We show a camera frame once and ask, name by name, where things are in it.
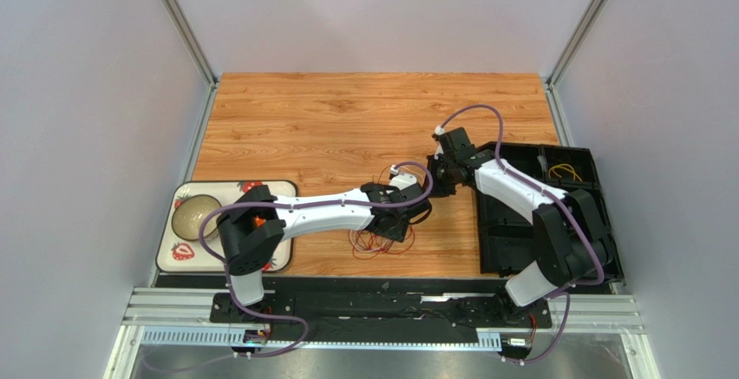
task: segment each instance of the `red wire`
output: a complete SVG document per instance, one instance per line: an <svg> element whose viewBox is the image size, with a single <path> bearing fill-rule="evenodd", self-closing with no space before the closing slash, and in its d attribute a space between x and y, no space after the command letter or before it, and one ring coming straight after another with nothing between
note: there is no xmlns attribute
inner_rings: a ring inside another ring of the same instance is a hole
<svg viewBox="0 0 739 379"><path fill-rule="evenodd" d="M390 252L390 249L395 245L396 242L388 241L387 239L377 236L374 233L369 233L369 243L367 243L367 241L363 237L363 235L367 232L357 232L354 236L354 243L352 243L351 235L349 235L349 243L351 244L351 256L353 256L357 260L371 260L376 258L378 255L384 253L387 253L389 255L402 255L403 253L410 250L410 248L413 247L413 244L415 243L415 231L413 230L412 226L409 227L409 229L410 230L406 235L405 240L410 239L410 243L408 247L400 252ZM359 255L356 254L357 252L368 252L375 249L377 250L369 258L360 258Z"/></svg>

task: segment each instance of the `strawberry print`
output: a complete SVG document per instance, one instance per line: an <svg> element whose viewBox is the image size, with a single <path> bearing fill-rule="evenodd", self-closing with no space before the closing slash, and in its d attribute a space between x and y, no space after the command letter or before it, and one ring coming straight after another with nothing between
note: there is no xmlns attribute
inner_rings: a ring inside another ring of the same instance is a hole
<svg viewBox="0 0 739 379"><path fill-rule="evenodd" d="M177 207L181 206L182 203L184 203L185 201L187 201L187 199L189 199L190 197L191 196L190 195L187 195L187 194L180 195L179 197L177 197L177 199L174 201L174 209L177 210Z"/></svg>
<svg viewBox="0 0 739 379"><path fill-rule="evenodd" d="M277 265L277 260L275 258L270 258L270 261L267 262L267 265L265 265L264 268L262 268L262 271L269 271L273 267Z"/></svg>
<svg viewBox="0 0 739 379"><path fill-rule="evenodd" d="M262 186L262 181L240 181L236 183L236 186L241 190L242 193L248 193L249 190L255 186Z"/></svg>
<svg viewBox="0 0 739 379"><path fill-rule="evenodd" d="M172 246L174 260L188 260L195 257L195 251L187 243L175 243Z"/></svg>

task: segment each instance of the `metal floor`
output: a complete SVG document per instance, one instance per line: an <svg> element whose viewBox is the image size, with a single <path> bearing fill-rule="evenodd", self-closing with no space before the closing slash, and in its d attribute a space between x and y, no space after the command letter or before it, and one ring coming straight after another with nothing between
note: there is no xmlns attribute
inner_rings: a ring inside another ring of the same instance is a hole
<svg viewBox="0 0 739 379"><path fill-rule="evenodd" d="M544 350L552 335L538 334L532 355ZM223 347L166 345L140 348L152 366L175 369L229 353ZM631 379L624 345L618 334L564 335L555 351L540 363L519 367L502 363L497 354L466 351L296 350L260 360L243 358L212 364L178 375L141 367L133 378L259 378L259 379Z"/></svg>

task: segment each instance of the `cable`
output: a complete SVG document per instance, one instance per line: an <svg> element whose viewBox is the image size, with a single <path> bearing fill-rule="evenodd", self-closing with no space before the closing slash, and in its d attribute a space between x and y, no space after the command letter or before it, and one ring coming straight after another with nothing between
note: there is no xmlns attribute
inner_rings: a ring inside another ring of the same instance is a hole
<svg viewBox="0 0 739 379"><path fill-rule="evenodd" d="M529 338L531 338L531 345L533 347L533 341L536 339L536 330L539 328L539 325L536 323L536 317L533 316L533 313L528 313L528 316L531 318L531 333L529 333Z"/></svg>
<svg viewBox="0 0 739 379"><path fill-rule="evenodd" d="M282 349L274 350L269 353L254 353L252 354L252 357L274 357L274 356L283 355L291 350L294 350L300 343L303 342L303 340L305 340L305 338L308 336L308 331L309 331L309 326L308 326L307 321L305 321L301 317L279 316L277 314L263 314L261 312L256 312L255 310L249 309L248 307L243 305L241 301L239 301L236 298L236 291L233 290L233 285L231 283L231 274L228 273L228 265L225 266L225 270L226 270L226 286L228 287L228 293L231 295L231 300L233 301L233 303L236 304L236 306L239 307L240 310L242 310L246 314L249 314L252 317L263 318L264 320L294 321L294 322L301 323L303 325L303 333L300 335L300 337L296 341L284 346Z"/></svg>
<svg viewBox="0 0 739 379"><path fill-rule="evenodd" d="M461 108L457 110L456 112L452 113L442 124L441 129L444 129L444 127L449 124L449 122L452 121L455 117L458 115L468 111L472 110L473 108L485 108L487 110L492 111L495 113L495 116L498 117L498 140L495 142L495 161L498 163L498 166L503 169L504 172L510 173L515 179L519 180L520 182L526 184L527 186L530 186L531 188L539 191L541 187L534 184L532 181L528 180L522 173L520 173L518 170L516 170L513 167L506 167L503 164L503 161L500 157L500 144L503 141L503 116L500 115L500 112L497 108L494 108L493 106L489 106L487 104L473 104L470 106L466 106L464 108ZM576 284L581 285L598 285L602 284L603 280L605 279L605 274L603 273L603 266L600 264L600 260L598 260L598 255L595 254L595 251L592 249L592 246L590 245L590 241L587 239L585 233L583 232L583 229L580 227L578 222L575 220L575 217L570 212L569 208L563 203L559 198L557 198L556 195L550 193L548 190L542 190L542 193L547 196L550 200L554 202L554 204L559 207L559 209L562 211L563 214L565 214L565 217L567 218L567 221L569 221L570 225L572 226L572 229L577 233L580 241L583 243L583 246L585 247L585 250L587 251L588 256L590 257L593 265L595 266L595 271L598 273L598 277L592 281L588 280L579 280L576 281ZM548 297L553 297L554 294L559 294L564 289L569 288L570 285L565 285L562 288L559 288L553 292L551 292Z"/></svg>
<svg viewBox="0 0 739 379"><path fill-rule="evenodd" d="M409 226L408 234L406 235L404 239L404 240L410 239L408 247L406 247L400 252L390 251L393 245L395 245L396 243L395 241L383 238L381 236L377 236L374 233L370 233L367 231L349 230L347 234L349 235L349 244L351 245L351 248L352 248L351 255L357 260L371 260L381 254L402 255L403 253L410 250L410 248L413 247L413 244L415 243L415 231L413 230L413 227L411 226ZM369 244L364 243L364 238L363 238L364 234L369 234ZM359 258L356 255L357 252L374 253L374 255L372 255L369 258Z"/></svg>
<svg viewBox="0 0 739 379"><path fill-rule="evenodd" d="M224 258L223 256L221 256L216 251L214 251L206 243L206 240L205 240L205 229L206 229L206 225L208 224L208 222L211 219L213 219L214 217L216 217L217 215L219 215L219 214L221 214L223 212L230 212L231 210L238 210L238 209L242 209L242 208L251 208L251 207L271 207L271 208L288 209L288 210L290 210L290 209L302 210L304 208L321 207L321 206L339 206L339 205L344 205L344 204L348 204L348 205L352 205L352 206L366 206L366 207L378 207L378 208L403 208L403 207L407 207L407 206L412 206L413 204L416 204L416 203L419 203L421 201L424 201L428 197L428 195L431 194L431 189L433 188L434 181L433 181L433 177L431 176L431 172L425 166L423 166L422 164L420 164L418 162L415 162L415 161L412 161L412 160L407 160L407 161L401 162L399 164L396 164L396 169L399 169L400 167L403 167L403 166L412 166L412 167L421 168L421 170L423 170L423 172L426 174L426 178L428 180L428 186L426 188L426 191L421 196L419 196L419 197L417 197L415 199L410 199L408 201L403 201L403 202L400 202L400 203L388 203L388 204L385 204L385 203L374 203L374 202L371 202L371 201L358 201L358 200L355 200L355 199L346 199L346 200L330 199L330 200L325 200L325 201L315 201L315 202L312 202L312 203L302 203L302 204L281 204L281 203L269 203L269 202L250 201L250 202L245 202L245 203L235 203L235 204L230 204L228 206L222 206L221 208L219 208L219 209L211 212L210 214L208 214L203 219L202 223L200 223L200 229L198 230L198 241L200 243L200 246L202 246L202 248L206 252L208 252L211 256L213 256L214 258L218 259L219 261L221 261L224 264L224 270L226 272L226 286L228 287L228 291L231 294L231 300L236 304L236 306L239 307L239 309L242 310L243 312L245 312L245 313L247 313L247 314L249 314L249 315L251 315L253 317L259 317L259 318L263 318L263 319L267 319L267 320L296 321L298 323L301 323L304 326L303 334L295 342L293 342L293 343L285 346L284 348L282 348L280 350L275 350L275 351L273 351L271 353L266 353L266 354L259 354L259 353L257 353L257 354L252 355L252 357L277 356L277 355L282 355L282 354L284 354L284 353L286 353L286 352L288 352L290 350L293 350L296 346L298 346L301 342L303 342L303 340L305 339L305 337L308 335L308 329L309 329L308 323L305 320L303 320L303 318L300 318L300 317L294 317L294 316L278 316L278 315L268 315L268 314L258 313L256 311L253 311L253 310L250 310L250 309L246 308L246 306L244 306L236 298L236 292L233 290L233 287L232 287L231 275L228 272L229 270L228 270L228 264L226 262L226 258Z"/></svg>
<svg viewBox="0 0 739 379"><path fill-rule="evenodd" d="M502 357L501 361L503 362L511 362L513 364L517 364L519 366L523 366L525 364L529 363L536 363L543 360L545 357L549 356L550 353L554 350L554 348L557 346L557 343L559 343L559 340L562 338L562 333L565 332L565 324L567 324L567 318L570 316L570 294L567 292L561 292L557 297L565 296L567 300L567 304L565 304L565 313L562 315L562 323L559 325L559 330L557 331L557 335L554 336L554 340L549 344L549 347L544 350L544 353L533 357L531 359L515 359L512 357Z"/></svg>
<svg viewBox="0 0 739 379"><path fill-rule="evenodd" d="M431 172L423 165L421 165L418 162L415 162L413 160L406 160L404 162L401 162L396 165L397 168L403 167L403 166L413 166L418 167L423 170L423 172L426 174L426 180L428 181L428 185L426 187L426 191L421 194L421 196L416 197L415 199L409 199L408 201L403 201L400 203L373 203L371 201L359 201L356 199L327 199L325 201L314 201L312 203L299 203L299 204L282 204L282 203L267 203L267 202L246 202L246 203L235 203L230 204L228 206L222 206L221 208L215 210L214 212L211 212L208 214L204 219L203 222L200 223L200 229L198 230L198 242L200 243L200 246L208 252L211 256L216 258L217 260L221 261L222 263L226 263L226 259L221 256L218 252L214 251L205 240L205 230L206 225L208 224L211 219L216 217L217 215L223 213L223 212L230 212L232 210L238 210L242 208L252 208L252 207L270 207L270 208L279 208L283 210L302 210L304 208L312 208L312 207L323 207L323 206L339 206L342 204L348 204L350 206L365 206L365 207L377 207L377 208L404 208L407 206L412 206L413 204L420 203L421 201L424 201L429 194L431 194L431 189L434 185L434 178L431 176Z"/></svg>
<svg viewBox="0 0 739 379"><path fill-rule="evenodd" d="M580 182L583 182L583 179L578 175L577 172L575 172L575 168L573 168L572 165L570 164L555 165L554 167L549 168L549 171L546 173L546 176L548 176L549 178L552 178L552 173L554 173L554 175L557 175L557 178L562 178L562 176L557 173L558 169L562 169L562 170L567 171L568 173L571 173L573 181L579 180Z"/></svg>

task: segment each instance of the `white tray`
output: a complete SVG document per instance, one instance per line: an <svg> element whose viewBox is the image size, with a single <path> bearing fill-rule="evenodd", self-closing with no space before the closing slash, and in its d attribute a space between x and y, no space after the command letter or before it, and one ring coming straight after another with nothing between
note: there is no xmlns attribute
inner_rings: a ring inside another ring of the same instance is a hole
<svg viewBox="0 0 739 379"><path fill-rule="evenodd" d="M180 205L183 199L198 194L208 194L217 199L222 206L233 204L239 197L244 195L254 185L266 185L270 187L273 195L284 195L294 197L298 190L289 181L219 181L219 182L187 182L174 192L172 204L167 216L167 226L161 237L159 253L156 263L159 269L166 272L221 272L223 265L214 257L209 255L200 246L199 242L188 242L180 239L172 231L172 214L174 209ZM265 267L265 272L282 271L291 260L292 240L288 239L279 244L272 255L270 263ZM223 247L216 237L208 241L216 252L223 254Z"/></svg>

